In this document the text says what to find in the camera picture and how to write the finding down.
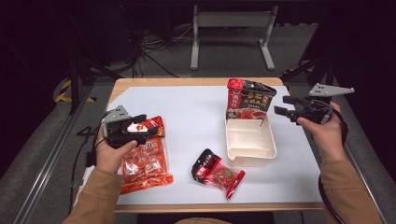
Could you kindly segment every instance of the snack package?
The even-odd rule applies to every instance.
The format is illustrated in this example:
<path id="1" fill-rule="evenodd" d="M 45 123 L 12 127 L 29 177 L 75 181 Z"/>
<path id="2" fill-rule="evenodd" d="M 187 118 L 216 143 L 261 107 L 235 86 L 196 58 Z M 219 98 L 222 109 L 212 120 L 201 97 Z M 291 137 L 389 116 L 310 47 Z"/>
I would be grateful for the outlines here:
<path id="1" fill-rule="evenodd" d="M 264 119 L 276 90 L 260 82 L 230 78 L 226 119 Z"/>
<path id="2" fill-rule="evenodd" d="M 145 145 L 140 145 L 125 155 L 121 162 L 119 175 L 123 175 L 123 184 L 120 194 L 173 182 L 173 176 L 168 173 L 165 156 L 165 132 L 162 118 L 147 119 L 134 126 L 137 130 L 153 127 L 159 127 L 158 133 L 151 136 Z"/>
<path id="3" fill-rule="evenodd" d="M 195 181 L 221 189 L 227 200 L 231 198 L 245 175 L 243 170 L 225 164 L 221 157 L 209 148 L 204 150 L 192 166 L 191 173 Z"/>

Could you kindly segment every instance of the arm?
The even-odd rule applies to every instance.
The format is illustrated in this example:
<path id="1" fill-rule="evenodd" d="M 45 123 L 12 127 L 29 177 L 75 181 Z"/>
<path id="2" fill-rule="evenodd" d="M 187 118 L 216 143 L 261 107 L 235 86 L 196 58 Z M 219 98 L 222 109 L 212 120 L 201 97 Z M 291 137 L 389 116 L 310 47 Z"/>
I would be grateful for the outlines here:
<path id="1" fill-rule="evenodd" d="M 117 175 L 117 170 L 123 156 L 134 149 L 137 143 L 132 141 L 116 150 L 106 141 L 101 141 L 104 139 L 102 128 L 97 139 L 99 144 L 96 147 L 96 167 L 78 195 L 78 202 L 64 224 L 114 222 L 114 208 L 123 181 L 122 175 Z"/>
<path id="2" fill-rule="evenodd" d="M 332 106 L 340 111 L 338 105 L 332 103 Z M 298 118 L 297 122 L 314 135 L 322 158 L 320 176 L 323 189 L 339 217 L 345 223 L 382 223 L 367 189 L 347 159 L 341 120 L 333 114 L 323 125 L 304 118 Z M 324 216 L 326 223 L 338 223 L 327 207 L 324 208 Z"/>

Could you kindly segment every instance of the forearm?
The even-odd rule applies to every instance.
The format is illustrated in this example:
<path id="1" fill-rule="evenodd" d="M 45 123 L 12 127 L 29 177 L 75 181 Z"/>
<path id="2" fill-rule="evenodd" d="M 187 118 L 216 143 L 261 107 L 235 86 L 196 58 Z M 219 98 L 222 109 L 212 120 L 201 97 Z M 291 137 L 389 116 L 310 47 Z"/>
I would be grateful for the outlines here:
<path id="1" fill-rule="evenodd" d="M 122 176 L 95 167 L 67 223 L 113 223 L 114 208 L 120 196 Z"/>
<path id="2" fill-rule="evenodd" d="M 321 165 L 321 181 L 326 196 L 345 223 L 382 223 L 378 210 L 349 161 Z M 326 223 L 337 223 L 325 209 Z"/>

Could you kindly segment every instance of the white tabletop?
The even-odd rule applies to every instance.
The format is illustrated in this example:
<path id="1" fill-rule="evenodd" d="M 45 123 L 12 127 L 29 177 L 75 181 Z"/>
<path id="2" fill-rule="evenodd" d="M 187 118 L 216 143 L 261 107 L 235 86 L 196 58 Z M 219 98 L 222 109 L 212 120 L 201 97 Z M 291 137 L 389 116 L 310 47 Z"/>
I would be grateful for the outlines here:
<path id="1" fill-rule="evenodd" d="M 274 86 L 277 95 L 268 111 L 277 155 L 264 167 L 236 167 L 246 172 L 230 200 L 225 194 L 195 182 L 191 167 L 206 148 L 227 161 L 224 110 L 225 86 L 131 87 L 108 109 L 123 105 L 131 116 L 162 116 L 166 155 L 174 183 L 121 195 L 117 205 L 189 205 L 316 203 L 319 168 L 301 126 L 274 113 L 286 87 Z"/>

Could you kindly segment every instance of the white box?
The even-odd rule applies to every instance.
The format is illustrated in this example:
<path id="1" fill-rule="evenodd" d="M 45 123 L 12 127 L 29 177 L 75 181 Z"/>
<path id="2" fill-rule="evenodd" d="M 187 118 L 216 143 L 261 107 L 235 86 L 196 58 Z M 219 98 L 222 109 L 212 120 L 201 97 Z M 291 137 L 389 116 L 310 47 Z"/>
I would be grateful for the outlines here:
<path id="1" fill-rule="evenodd" d="M 264 166 L 276 156 L 268 116 L 265 119 L 227 119 L 227 155 L 234 166 Z"/>

